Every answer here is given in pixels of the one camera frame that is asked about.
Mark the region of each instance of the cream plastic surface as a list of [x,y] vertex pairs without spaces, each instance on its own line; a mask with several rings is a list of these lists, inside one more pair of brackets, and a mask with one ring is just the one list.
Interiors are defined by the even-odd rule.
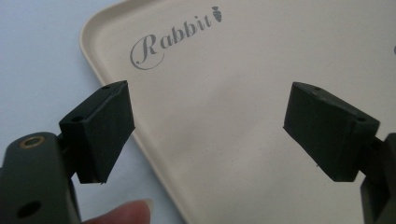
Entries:
[[134,0],[93,16],[80,45],[103,84],[128,80],[134,138],[188,223],[361,224],[363,175],[333,183],[283,119],[301,81],[379,119],[380,139],[396,131],[395,9]]

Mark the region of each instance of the carrot icon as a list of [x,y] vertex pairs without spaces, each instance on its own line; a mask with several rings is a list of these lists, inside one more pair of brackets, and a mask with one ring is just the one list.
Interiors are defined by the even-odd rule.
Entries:
[[213,16],[215,17],[216,21],[221,22],[221,12],[218,11],[218,7],[212,7],[213,8]]

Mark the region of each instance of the clamp jaw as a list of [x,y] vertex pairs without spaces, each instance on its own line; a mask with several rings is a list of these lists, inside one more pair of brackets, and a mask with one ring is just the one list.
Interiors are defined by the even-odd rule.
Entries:
[[71,177],[106,183],[134,130],[126,81],[102,87],[61,121],[9,145],[0,170],[0,223],[80,223]]
[[329,92],[294,82],[284,129],[336,182],[362,171],[366,224],[396,223],[396,133],[382,142],[379,121]]

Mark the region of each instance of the hand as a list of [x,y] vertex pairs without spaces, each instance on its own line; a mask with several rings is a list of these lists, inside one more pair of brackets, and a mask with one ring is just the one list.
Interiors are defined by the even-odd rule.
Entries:
[[83,224],[149,224],[151,207],[151,200],[129,202]]

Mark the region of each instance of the fingernail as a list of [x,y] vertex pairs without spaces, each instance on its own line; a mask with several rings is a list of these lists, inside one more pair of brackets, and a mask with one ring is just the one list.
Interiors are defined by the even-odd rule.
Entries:
[[148,206],[148,209],[149,209],[149,213],[152,214],[154,202],[151,199],[143,199],[142,201],[146,203],[146,205]]

